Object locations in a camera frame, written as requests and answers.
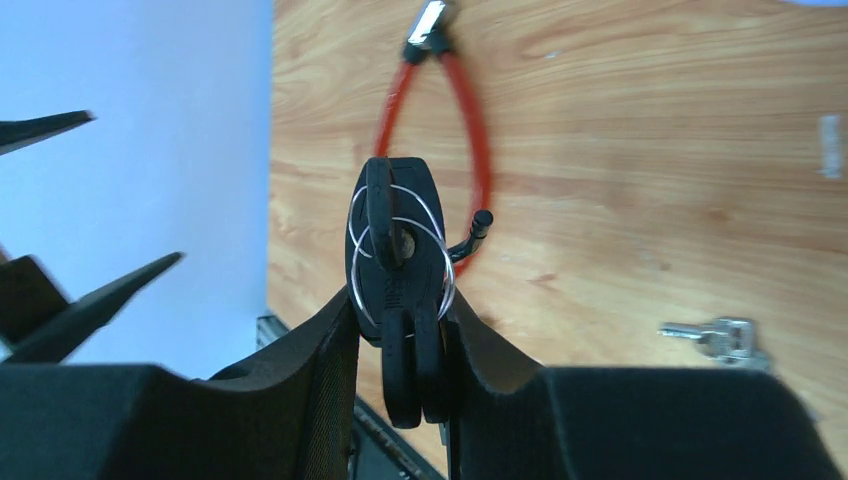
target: wood panel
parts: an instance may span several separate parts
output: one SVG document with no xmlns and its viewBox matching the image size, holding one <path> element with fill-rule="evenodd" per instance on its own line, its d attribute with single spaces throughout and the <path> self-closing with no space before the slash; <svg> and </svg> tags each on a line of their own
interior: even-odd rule
<svg viewBox="0 0 848 480">
<path fill-rule="evenodd" d="M 765 0 L 463 1 L 495 225 L 460 280 L 538 360 L 706 365 L 663 321 L 759 321 L 779 375 L 848 465 L 848 192 L 818 122 L 848 110 L 848 10 Z M 344 222 L 412 0 L 278 0 L 268 299 L 297 325 L 344 282 Z M 449 243 L 468 148 L 441 69 L 419 72 L 393 154 L 426 159 Z M 364 345 L 359 393 L 383 411 Z M 432 427 L 403 432 L 439 468 Z"/>
</svg>

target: red cable lock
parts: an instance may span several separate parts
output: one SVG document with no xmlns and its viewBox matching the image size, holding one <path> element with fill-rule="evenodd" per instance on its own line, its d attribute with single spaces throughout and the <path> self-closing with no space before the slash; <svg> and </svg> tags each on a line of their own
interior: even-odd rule
<svg viewBox="0 0 848 480">
<path fill-rule="evenodd" d="M 443 46 L 439 49 L 440 51 L 436 51 L 436 56 L 444 67 L 445 74 L 456 93 L 456 100 L 465 119 L 465 129 L 468 132 L 471 145 L 471 174 L 473 182 L 471 217 L 473 217 L 474 212 L 478 210 L 489 210 L 491 205 L 492 169 L 489 138 L 483 122 L 483 113 L 480 104 L 474 96 L 471 82 L 469 82 L 459 58 L 450 50 L 447 37 L 439 35 L 438 40 L 443 43 Z M 389 94 L 386 98 L 385 108 L 383 109 L 383 116 L 380 119 L 377 130 L 377 137 L 374 142 L 375 157 L 389 156 L 389 144 L 391 143 L 392 132 L 397 123 L 400 106 L 403 103 L 404 97 L 406 97 L 412 77 L 415 74 L 416 66 L 416 63 L 408 60 L 403 61 L 392 80 Z M 474 257 L 475 255 L 471 255 L 456 264 L 457 278 L 469 267 Z"/>
</svg>

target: metal key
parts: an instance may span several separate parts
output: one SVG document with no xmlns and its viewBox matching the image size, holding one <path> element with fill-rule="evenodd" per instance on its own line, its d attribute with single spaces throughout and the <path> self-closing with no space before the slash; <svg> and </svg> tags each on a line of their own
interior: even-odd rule
<svg viewBox="0 0 848 480">
<path fill-rule="evenodd" d="M 694 340 L 698 351 L 726 367 L 770 369 L 768 355 L 757 350 L 754 324 L 748 319 L 720 317 L 702 325 L 664 323 L 659 334 Z"/>
</svg>

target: key ring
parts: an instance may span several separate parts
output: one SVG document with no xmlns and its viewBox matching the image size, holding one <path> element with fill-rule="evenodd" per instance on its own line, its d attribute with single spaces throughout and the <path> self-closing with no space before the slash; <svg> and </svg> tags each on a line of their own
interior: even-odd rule
<svg viewBox="0 0 848 480">
<path fill-rule="evenodd" d="M 444 281 L 444 286 L 443 286 L 444 292 L 443 292 L 443 295 L 442 295 L 442 302 L 439 305 L 439 312 L 438 312 L 438 315 L 436 316 L 437 321 L 441 320 L 442 317 L 444 317 L 445 314 L 447 314 L 448 310 L 450 309 L 451 305 L 453 304 L 453 299 L 456 296 L 456 270 L 454 269 L 453 262 L 451 261 L 451 258 L 450 258 L 450 253 L 448 252 L 447 245 L 445 244 L 444 234 L 439 229 L 439 225 L 438 225 L 438 222 L 436 221 L 435 216 L 433 215 L 433 211 L 430 209 L 429 206 L 427 206 L 427 203 L 424 201 L 424 199 L 421 198 L 420 195 L 418 195 L 414 191 L 412 191 L 412 190 L 410 190 L 410 189 L 408 189 L 404 186 L 401 186 L 401 185 L 392 184 L 391 187 L 395 190 L 399 190 L 399 191 L 404 192 L 408 195 L 411 195 L 413 198 L 415 198 L 415 200 L 418 202 L 418 204 L 421 205 L 421 208 L 423 208 L 424 211 L 427 213 L 427 217 L 430 219 L 430 221 L 433 224 L 433 230 L 430 230 L 429 228 L 427 228 L 423 224 L 421 224 L 421 223 L 419 223 L 415 220 L 412 220 L 410 218 L 392 217 L 393 221 L 407 223 L 409 225 L 413 225 L 415 227 L 418 227 L 420 230 L 424 231 L 431 239 L 433 239 L 434 242 L 436 242 L 436 244 L 439 246 L 439 250 L 442 252 L 442 257 L 445 259 L 445 271 L 447 273 L 445 275 L 445 281 Z M 366 191 L 366 187 L 361 187 L 353 195 L 353 199 L 350 202 L 350 211 L 351 212 L 353 211 L 353 209 L 355 207 L 357 199 L 365 191 Z M 366 225 L 365 228 L 362 229 L 362 232 L 359 234 L 359 236 L 356 237 L 354 235 L 354 232 L 353 232 L 353 223 L 352 223 L 351 218 L 352 218 L 352 215 L 350 215 L 350 213 L 348 213 L 348 235 L 350 236 L 351 240 L 353 241 L 353 247 L 354 247 L 353 256 L 351 258 L 351 265 L 350 265 L 351 290 L 352 290 L 352 293 L 353 293 L 353 300 L 354 300 L 354 303 L 356 303 L 357 308 L 359 308 L 359 310 L 365 316 L 365 319 L 368 320 L 368 322 L 372 326 L 377 328 L 377 323 L 371 317 L 371 312 L 368 311 L 368 307 L 365 305 L 365 300 L 362 298 L 360 280 L 359 280 L 359 277 L 356 275 L 356 271 L 357 271 L 356 268 L 357 268 L 357 265 L 358 265 L 357 260 L 358 260 L 359 256 L 361 255 L 365 258 L 373 258 L 373 255 L 365 252 L 362 249 L 362 242 L 365 240 L 365 236 L 368 234 L 368 231 L 371 227 Z"/>
</svg>

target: wooden board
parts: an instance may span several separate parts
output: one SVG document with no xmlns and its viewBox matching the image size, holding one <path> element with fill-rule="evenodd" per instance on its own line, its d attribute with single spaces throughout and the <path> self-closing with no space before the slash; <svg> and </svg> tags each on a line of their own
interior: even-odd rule
<svg viewBox="0 0 848 480">
<path fill-rule="evenodd" d="M 413 0 L 278 0 L 268 301 L 297 325 L 343 284 L 344 222 Z M 452 31 L 495 162 L 495 225 L 460 289 L 538 360 L 707 365 L 664 321 L 754 318 L 848 466 L 848 190 L 818 123 L 848 113 L 848 10 L 758 0 L 463 1 Z M 426 159 L 449 243 L 468 148 L 423 66 L 392 153 Z M 383 411 L 364 344 L 359 393 Z M 438 468 L 435 427 L 403 432 Z"/>
</svg>

